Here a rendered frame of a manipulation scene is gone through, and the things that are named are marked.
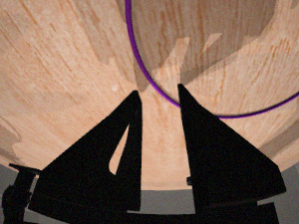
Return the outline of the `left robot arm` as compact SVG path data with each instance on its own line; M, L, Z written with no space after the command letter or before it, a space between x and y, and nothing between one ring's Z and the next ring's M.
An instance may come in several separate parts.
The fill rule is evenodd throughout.
M25 209L22 211L21 219L20 211L23 209L24 205L27 204L32 195L32 192L27 190L30 190L34 177L36 177L37 174L40 175L41 170L12 163L9 163L9 166L16 169L19 167L20 169L18 168L19 172L14 185L9 185L2 195L3 200L1 208L3 208L4 220L10 218L23 221ZM15 186L15 188L13 186Z

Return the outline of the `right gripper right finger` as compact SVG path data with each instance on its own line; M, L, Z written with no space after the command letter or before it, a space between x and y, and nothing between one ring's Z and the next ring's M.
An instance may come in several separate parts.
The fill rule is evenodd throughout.
M177 89L195 212L255 204L287 191L276 163L183 84Z

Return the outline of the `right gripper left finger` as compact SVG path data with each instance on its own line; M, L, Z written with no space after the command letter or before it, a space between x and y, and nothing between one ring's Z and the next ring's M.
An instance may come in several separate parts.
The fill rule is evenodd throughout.
M110 161L128 126L127 141L113 174ZM98 207L140 211L142 146L143 103L134 90L41 170L34 191Z

